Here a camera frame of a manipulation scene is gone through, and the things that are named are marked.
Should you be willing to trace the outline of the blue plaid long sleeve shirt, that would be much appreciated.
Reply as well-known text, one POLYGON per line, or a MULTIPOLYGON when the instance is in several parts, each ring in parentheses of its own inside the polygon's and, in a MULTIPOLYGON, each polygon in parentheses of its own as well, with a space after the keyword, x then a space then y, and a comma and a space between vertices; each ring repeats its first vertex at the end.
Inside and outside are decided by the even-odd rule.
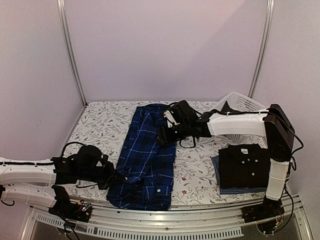
POLYGON ((129 210, 166 211, 171 206, 177 144, 161 145, 158 130, 167 126, 153 103, 138 106, 133 114, 117 161, 116 170, 126 179, 108 189, 106 199, 129 210))

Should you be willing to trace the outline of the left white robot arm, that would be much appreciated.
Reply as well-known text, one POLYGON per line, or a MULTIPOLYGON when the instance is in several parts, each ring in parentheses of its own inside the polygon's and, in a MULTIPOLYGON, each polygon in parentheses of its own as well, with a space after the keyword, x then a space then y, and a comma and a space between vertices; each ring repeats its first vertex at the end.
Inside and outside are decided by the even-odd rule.
POLYGON ((93 145, 82 145, 77 153, 50 159, 27 161, 0 159, 0 199, 42 205, 63 216, 74 213, 64 185, 77 181, 95 183, 99 190, 124 182, 108 155, 93 145))

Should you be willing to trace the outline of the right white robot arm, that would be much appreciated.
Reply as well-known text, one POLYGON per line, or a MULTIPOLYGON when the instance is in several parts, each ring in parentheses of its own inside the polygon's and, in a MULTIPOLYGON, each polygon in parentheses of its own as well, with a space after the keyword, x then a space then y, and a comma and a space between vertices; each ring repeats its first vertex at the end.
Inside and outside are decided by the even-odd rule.
POLYGON ((263 138, 269 154, 269 177, 265 192, 268 199, 259 206, 262 218, 278 210, 290 161, 293 156, 295 130, 278 104, 268 108, 245 111, 212 109, 199 114, 185 100, 175 102, 162 111, 167 121, 158 129, 156 139, 162 144, 179 142, 188 137, 212 138, 225 135, 263 138))

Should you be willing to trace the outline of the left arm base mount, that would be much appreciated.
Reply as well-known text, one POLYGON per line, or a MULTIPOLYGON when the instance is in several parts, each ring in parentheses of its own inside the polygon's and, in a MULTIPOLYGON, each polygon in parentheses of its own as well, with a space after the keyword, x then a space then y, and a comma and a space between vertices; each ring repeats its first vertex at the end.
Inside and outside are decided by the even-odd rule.
POLYGON ((71 202, 64 187, 53 185, 55 204, 48 208, 48 213, 58 216, 63 220, 75 220, 88 223, 92 213, 92 205, 84 200, 71 202))

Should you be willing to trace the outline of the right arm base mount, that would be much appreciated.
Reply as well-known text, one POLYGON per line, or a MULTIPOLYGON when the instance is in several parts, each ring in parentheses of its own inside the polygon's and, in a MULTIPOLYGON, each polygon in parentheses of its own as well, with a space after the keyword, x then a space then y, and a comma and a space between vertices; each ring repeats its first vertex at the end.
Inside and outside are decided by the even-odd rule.
POLYGON ((282 201, 270 200, 266 197, 260 204, 245 206, 241 208, 241 217, 245 223, 258 223, 257 229, 264 235, 272 235, 282 223, 284 217, 284 207, 282 201))

